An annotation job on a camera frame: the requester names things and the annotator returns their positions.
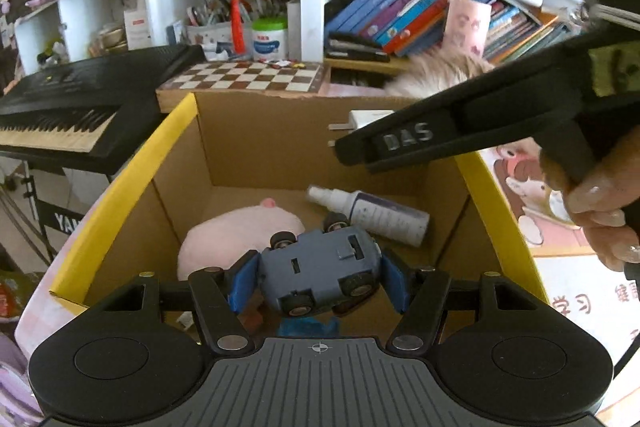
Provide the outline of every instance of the green lid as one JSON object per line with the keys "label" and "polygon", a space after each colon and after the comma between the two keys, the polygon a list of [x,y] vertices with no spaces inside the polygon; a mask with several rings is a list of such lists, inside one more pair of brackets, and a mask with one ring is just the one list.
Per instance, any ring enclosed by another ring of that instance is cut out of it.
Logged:
{"label": "green lid", "polygon": [[254,30],[258,32],[273,32],[287,29],[287,19],[284,17],[271,17],[254,21]]}

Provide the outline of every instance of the crosshair symbol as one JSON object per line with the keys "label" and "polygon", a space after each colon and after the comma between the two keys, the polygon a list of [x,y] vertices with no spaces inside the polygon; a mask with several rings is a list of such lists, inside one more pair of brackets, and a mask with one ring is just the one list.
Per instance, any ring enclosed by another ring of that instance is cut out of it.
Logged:
{"label": "crosshair symbol", "polygon": [[311,349],[313,349],[316,353],[324,353],[327,349],[331,349],[331,347],[320,342],[311,346]]}

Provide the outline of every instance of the pink plush toy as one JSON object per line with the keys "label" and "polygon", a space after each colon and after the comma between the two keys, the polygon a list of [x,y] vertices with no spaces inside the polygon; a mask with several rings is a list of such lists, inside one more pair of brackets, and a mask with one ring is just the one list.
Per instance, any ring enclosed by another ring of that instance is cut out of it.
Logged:
{"label": "pink plush toy", "polygon": [[178,279],[209,266],[229,269],[249,250],[267,248],[271,236],[285,230],[300,235],[305,227],[271,198],[209,219],[187,234],[178,254]]}

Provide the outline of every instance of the red tassel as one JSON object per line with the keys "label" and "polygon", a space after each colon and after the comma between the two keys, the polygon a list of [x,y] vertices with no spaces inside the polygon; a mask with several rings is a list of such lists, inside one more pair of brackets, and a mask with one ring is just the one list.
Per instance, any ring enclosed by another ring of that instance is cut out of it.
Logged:
{"label": "red tassel", "polygon": [[236,54],[244,55],[244,33],[242,31],[242,16],[240,15],[240,0],[231,0],[231,35],[234,40]]}

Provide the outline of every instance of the gray ribbed panel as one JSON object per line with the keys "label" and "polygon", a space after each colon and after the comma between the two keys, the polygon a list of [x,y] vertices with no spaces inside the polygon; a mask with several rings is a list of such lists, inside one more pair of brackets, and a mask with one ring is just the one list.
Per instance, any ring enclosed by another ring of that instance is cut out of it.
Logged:
{"label": "gray ribbed panel", "polygon": [[[244,359],[216,363],[185,403],[140,427],[500,427],[442,391],[418,360],[373,339],[268,339]],[[58,421],[46,427],[68,427]],[[571,427],[601,427],[593,417]]]}

